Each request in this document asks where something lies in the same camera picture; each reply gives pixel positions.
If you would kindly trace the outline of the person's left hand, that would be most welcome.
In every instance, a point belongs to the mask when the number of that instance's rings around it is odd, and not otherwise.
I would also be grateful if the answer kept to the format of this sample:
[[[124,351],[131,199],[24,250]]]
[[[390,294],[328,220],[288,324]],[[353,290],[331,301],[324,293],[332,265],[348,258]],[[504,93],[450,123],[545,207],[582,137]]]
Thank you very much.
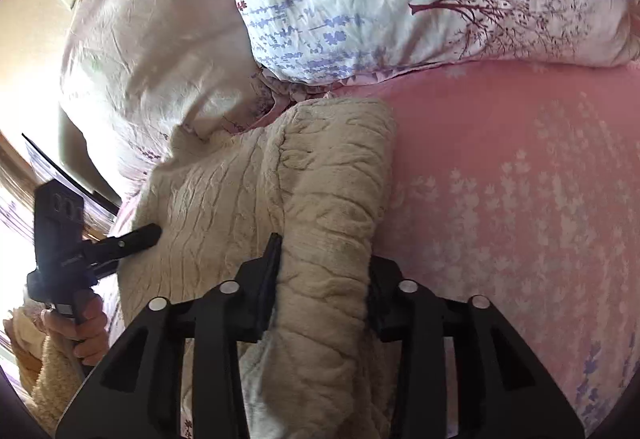
[[[41,320],[53,344],[68,359],[86,367],[95,367],[107,354],[110,345],[106,331],[107,316],[103,299],[92,293],[85,304],[81,322],[65,318],[54,309],[44,309]]]

